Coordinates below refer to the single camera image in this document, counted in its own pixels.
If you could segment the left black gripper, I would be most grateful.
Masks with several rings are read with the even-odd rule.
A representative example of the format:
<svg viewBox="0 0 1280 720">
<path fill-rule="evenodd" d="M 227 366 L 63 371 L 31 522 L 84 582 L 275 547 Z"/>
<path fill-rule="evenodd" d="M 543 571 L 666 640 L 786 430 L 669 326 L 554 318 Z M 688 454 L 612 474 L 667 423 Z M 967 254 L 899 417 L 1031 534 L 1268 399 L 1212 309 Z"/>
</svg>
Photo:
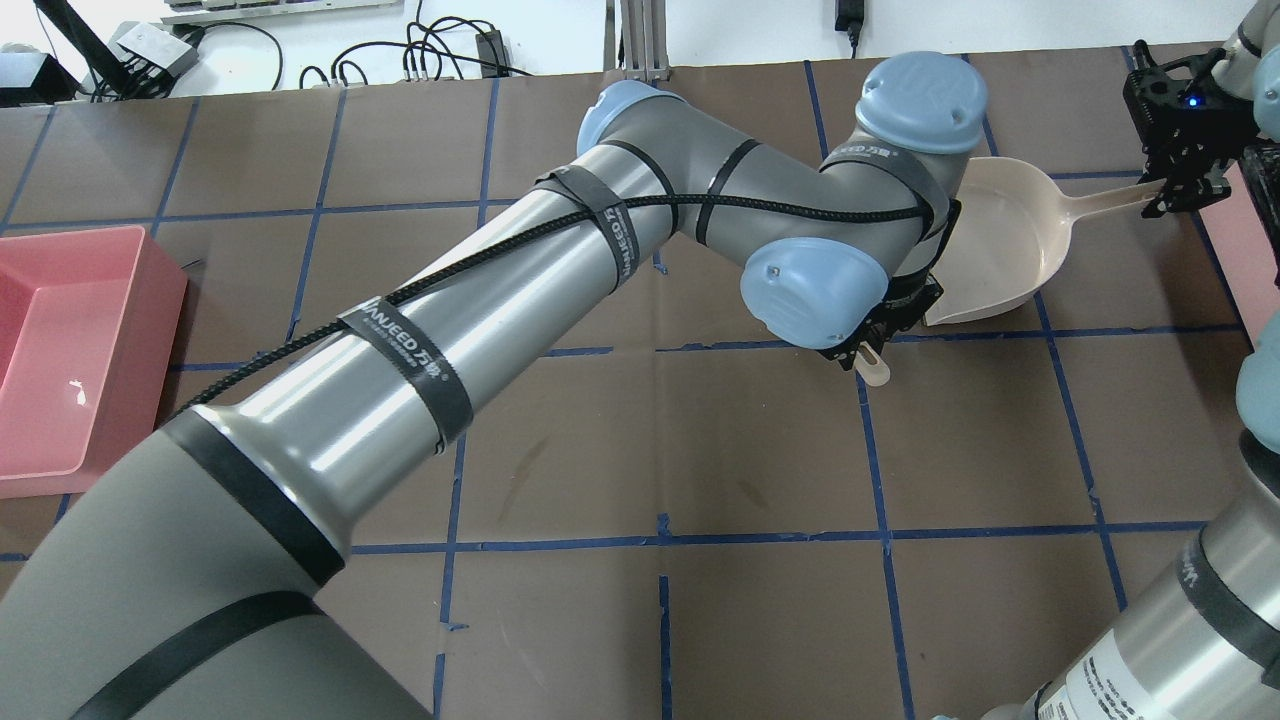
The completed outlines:
<svg viewBox="0 0 1280 720">
<path fill-rule="evenodd" d="M 852 354 L 860 343 L 869 343 L 881 356 L 884 346 L 899 333 L 913 329 L 923 322 L 928 310 L 943 296 L 941 283 L 933 275 L 908 275 L 893 278 L 884 299 L 864 318 L 852 334 L 831 342 L 817 352 L 837 363 L 844 370 L 854 372 Z"/>
</svg>

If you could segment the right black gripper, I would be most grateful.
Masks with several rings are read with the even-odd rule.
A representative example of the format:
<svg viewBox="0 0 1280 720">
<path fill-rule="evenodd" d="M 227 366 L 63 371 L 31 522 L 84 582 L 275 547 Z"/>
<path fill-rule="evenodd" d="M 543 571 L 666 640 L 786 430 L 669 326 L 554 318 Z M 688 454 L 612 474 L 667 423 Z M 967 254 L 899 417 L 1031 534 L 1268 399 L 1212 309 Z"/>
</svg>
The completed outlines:
<svg viewBox="0 0 1280 720">
<path fill-rule="evenodd" d="M 1133 44 L 1123 97 L 1146 155 L 1140 182 L 1158 186 L 1143 215 L 1199 211 L 1231 196 L 1225 174 L 1260 138 L 1252 102 L 1219 81 L 1238 54 L 1254 59 L 1238 41 L 1165 63 L 1144 40 Z"/>
</svg>

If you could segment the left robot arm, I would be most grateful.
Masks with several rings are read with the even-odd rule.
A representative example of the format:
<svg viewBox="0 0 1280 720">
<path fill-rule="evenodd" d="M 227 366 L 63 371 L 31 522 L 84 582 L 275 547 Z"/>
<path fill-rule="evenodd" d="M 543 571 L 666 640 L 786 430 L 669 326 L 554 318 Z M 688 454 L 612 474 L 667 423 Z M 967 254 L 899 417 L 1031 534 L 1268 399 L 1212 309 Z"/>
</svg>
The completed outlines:
<svg viewBox="0 0 1280 720">
<path fill-rule="evenodd" d="M 771 333 L 851 366 L 872 314 L 927 283 L 987 102 L 955 56 L 892 56 L 812 168 L 676 94 L 609 85 L 570 164 L 95 483 L 3 597 L 3 716 L 428 717 L 316 603 L 358 520 L 675 234 L 742 268 Z"/>
</svg>

